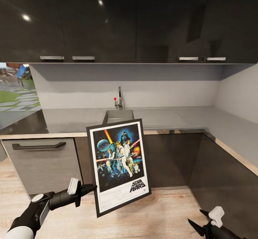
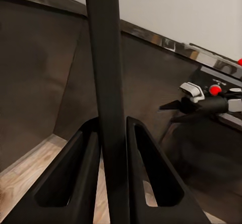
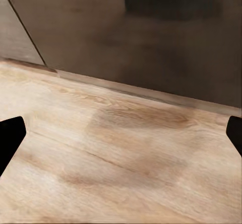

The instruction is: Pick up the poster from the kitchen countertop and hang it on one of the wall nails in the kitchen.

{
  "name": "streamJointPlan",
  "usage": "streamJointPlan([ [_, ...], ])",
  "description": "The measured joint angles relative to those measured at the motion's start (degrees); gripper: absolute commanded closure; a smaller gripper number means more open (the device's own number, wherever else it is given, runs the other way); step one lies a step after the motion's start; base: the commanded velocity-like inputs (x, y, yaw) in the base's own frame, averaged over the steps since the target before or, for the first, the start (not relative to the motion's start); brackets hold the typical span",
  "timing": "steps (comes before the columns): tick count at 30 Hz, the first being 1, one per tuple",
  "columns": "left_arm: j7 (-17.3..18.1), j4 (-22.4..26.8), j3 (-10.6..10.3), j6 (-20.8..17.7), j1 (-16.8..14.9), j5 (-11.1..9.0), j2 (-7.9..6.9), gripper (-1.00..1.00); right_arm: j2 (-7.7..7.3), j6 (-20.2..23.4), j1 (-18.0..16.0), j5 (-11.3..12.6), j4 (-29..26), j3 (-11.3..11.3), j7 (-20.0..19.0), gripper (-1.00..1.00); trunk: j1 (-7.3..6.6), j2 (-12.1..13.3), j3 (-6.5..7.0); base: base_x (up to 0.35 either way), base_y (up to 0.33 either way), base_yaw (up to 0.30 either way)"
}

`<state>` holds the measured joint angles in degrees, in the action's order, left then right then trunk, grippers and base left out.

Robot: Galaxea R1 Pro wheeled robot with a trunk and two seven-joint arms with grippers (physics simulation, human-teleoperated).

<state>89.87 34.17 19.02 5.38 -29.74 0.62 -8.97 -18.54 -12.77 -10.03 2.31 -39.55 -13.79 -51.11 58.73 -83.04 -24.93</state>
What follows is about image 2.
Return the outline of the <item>poster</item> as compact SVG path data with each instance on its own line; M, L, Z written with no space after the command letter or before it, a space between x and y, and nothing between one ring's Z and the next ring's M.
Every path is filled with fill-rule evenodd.
M130 224L119 0L86 0L110 224Z

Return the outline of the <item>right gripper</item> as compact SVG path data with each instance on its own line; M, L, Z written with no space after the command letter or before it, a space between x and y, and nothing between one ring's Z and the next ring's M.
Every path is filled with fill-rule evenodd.
M176 100L159 107L159 110L176 109L185 113L183 116L174 118L174 123L203 123L203 118L213 116L217 112L217 103L211 96L205 97L203 100L193 103L188 96L183 96L181 102Z

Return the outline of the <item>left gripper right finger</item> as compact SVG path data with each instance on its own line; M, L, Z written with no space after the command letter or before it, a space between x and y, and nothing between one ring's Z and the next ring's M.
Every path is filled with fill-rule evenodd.
M212 224L146 125L127 117L130 224ZM146 204L138 150L158 207Z

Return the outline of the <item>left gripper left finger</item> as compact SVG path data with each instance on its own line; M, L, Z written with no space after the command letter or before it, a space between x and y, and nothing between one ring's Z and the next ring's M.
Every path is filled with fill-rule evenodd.
M93 224L101 135L86 121L0 224Z

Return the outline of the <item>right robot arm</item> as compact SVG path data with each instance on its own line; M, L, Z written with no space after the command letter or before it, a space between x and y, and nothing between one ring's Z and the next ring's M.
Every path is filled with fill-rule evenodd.
M185 113L183 116L174 118L174 123L203 123L203 118L216 114L242 113L242 89L231 88L218 92L217 96L205 97L200 86L191 82L183 83L180 90L185 96L181 102L176 100L159 107L159 110L176 109Z

